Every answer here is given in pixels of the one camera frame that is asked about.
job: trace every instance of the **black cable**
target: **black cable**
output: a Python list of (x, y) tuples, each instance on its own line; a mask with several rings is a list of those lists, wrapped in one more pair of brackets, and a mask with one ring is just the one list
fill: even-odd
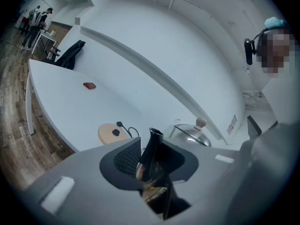
[(122, 125), (122, 127), (126, 130), (126, 132), (129, 134), (129, 136), (132, 138), (131, 133)]
[(128, 128), (128, 131), (129, 131), (131, 128), (134, 129), (134, 130), (137, 132), (137, 136), (139, 137), (139, 136), (140, 136), (140, 135), (139, 135), (139, 132), (138, 132), (134, 127)]

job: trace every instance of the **backpack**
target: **backpack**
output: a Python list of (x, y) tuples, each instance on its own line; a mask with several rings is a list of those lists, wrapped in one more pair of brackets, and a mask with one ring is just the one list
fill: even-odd
[(39, 25), (39, 22), (41, 20), (42, 14), (40, 12), (32, 12), (29, 16), (29, 26), (35, 27)]

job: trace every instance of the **jeans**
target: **jeans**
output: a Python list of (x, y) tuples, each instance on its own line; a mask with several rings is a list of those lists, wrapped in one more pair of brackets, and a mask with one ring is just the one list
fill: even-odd
[(27, 35), (28, 29), (29, 29), (29, 19), (26, 20), (26, 22), (25, 22), (25, 24), (24, 24), (24, 26), (22, 28), (21, 34), (23, 34), (25, 32), (25, 35)]
[(29, 37), (31, 37), (30, 40), (29, 40), (29, 43), (28, 43), (28, 47), (31, 48), (32, 42), (36, 38), (36, 36), (38, 35), (38, 32), (39, 32), (39, 27), (31, 27), (31, 30), (26, 35), (26, 37), (25, 37), (25, 39), (22, 43), (22, 46), (25, 47), (25, 45), (27, 43), (27, 40), (29, 39)]

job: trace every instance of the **red object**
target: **red object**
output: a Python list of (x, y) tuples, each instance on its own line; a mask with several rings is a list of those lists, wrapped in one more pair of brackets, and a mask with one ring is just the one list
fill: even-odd
[(26, 21), (27, 21), (27, 18), (26, 18), (26, 17), (23, 17), (22, 22), (23, 22), (23, 23), (26, 23)]
[(92, 82), (85, 82), (83, 85), (85, 87), (87, 87), (88, 89), (94, 89), (94, 88), (96, 88), (96, 85), (93, 84)]
[(46, 26), (46, 23), (45, 23), (45, 22), (41, 22), (40, 27), (41, 27), (41, 28), (44, 28), (45, 26)]

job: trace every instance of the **wooden knob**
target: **wooden knob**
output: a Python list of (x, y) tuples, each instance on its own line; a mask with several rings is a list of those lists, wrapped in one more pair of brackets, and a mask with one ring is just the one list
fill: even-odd
[(207, 120), (205, 118), (197, 118), (196, 119), (196, 128), (201, 131), (201, 128), (203, 128), (206, 125)]

